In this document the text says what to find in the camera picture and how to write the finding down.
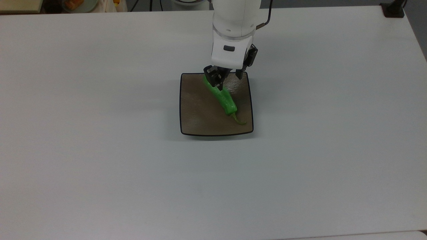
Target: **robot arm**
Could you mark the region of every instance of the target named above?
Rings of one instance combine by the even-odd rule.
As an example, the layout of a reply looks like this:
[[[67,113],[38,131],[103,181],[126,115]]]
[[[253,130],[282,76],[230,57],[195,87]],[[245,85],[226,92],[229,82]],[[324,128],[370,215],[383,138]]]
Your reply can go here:
[[[222,83],[232,69],[242,79],[258,52],[252,44],[261,0],[212,0],[212,65],[204,69],[212,87],[222,90]]]

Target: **brown plate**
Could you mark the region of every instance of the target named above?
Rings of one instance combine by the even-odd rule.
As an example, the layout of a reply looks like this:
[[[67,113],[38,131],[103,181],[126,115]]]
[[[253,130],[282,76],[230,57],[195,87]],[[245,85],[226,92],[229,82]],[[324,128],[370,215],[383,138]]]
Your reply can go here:
[[[181,75],[179,119],[181,133],[191,136],[230,136],[251,133],[254,130],[252,100],[247,73],[242,80],[230,73],[224,81],[237,106],[237,118],[246,122],[239,125],[227,116],[216,97],[203,83],[203,73]]]

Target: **table surface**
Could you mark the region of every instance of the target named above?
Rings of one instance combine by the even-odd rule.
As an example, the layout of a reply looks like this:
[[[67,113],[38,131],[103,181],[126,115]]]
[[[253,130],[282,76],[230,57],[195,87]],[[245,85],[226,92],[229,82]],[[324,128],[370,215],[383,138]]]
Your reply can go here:
[[[2,239],[427,228],[427,64],[407,18],[273,9],[248,69],[254,132],[184,136],[180,75],[210,63],[212,13],[0,16]]]
[[[427,236],[420,231],[407,231],[334,237],[299,238],[298,240],[427,240]]]
[[[0,0],[0,13],[39,13],[43,0]]]

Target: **black button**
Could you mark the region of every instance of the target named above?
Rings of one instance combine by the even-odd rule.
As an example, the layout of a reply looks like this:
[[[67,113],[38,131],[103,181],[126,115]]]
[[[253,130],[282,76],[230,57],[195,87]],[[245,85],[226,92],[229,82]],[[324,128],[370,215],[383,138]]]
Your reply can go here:
[[[235,49],[234,47],[224,45],[224,50],[225,51],[234,52],[234,49]]]

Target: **green chili pepper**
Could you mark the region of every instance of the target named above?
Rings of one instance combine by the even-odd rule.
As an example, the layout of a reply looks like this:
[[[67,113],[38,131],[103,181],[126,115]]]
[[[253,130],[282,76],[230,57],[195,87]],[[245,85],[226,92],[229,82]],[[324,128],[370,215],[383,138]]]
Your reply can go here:
[[[227,116],[232,116],[233,119],[236,121],[236,123],[240,125],[246,124],[246,122],[240,122],[237,119],[236,117],[237,106],[234,103],[233,98],[231,97],[230,92],[227,90],[226,87],[223,87],[222,91],[220,91],[217,87],[212,87],[211,84],[206,79],[206,76],[203,76],[203,83],[211,91],[211,93],[216,97],[216,99],[218,99],[219,103],[221,104]]]

